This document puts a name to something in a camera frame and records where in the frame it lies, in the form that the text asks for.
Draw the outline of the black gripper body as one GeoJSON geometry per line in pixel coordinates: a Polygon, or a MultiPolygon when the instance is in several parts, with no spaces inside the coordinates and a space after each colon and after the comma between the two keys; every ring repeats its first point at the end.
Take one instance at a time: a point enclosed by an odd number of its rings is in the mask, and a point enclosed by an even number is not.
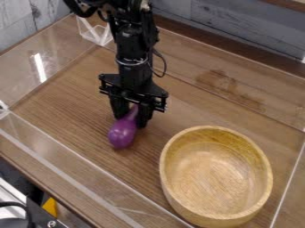
{"type": "Polygon", "coordinates": [[[162,89],[152,80],[152,61],[119,63],[116,74],[100,74],[100,93],[124,98],[128,103],[140,104],[146,102],[152,109],[163,112],[166,110],[168,92],[162,89]]]}

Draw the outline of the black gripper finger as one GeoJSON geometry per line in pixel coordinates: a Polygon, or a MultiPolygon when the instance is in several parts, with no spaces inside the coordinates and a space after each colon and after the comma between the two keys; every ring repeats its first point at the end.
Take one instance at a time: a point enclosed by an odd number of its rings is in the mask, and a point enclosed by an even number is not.
{"type": "Polygon", "coordinates": [[[136,127],[144,128],[148,120],[152,118],[154,109],[147,103],[138,105],[136,127]]]}
{"type": "Polygon", "coordinates": [[[113,117],[116,119],[122,118],[128,112],[128,101],[122,97],[111,96],[109,103],[113,112],[113,117]]]}

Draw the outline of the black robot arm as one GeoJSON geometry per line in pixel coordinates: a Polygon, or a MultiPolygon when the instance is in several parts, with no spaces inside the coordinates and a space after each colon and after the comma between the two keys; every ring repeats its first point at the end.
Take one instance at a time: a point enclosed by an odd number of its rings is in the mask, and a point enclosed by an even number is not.
{"type": "Polygon", "coordinates": [[[100,93],[109,98],[115,118],[138,107],[136,126],[143,128],[156,111],[166,110],[168,92],[154,82],[159,41],[150,0],[63,0],[81,18],[97,15],[108,23],[116,46],[117,72],[100,74],[100,93]]]}

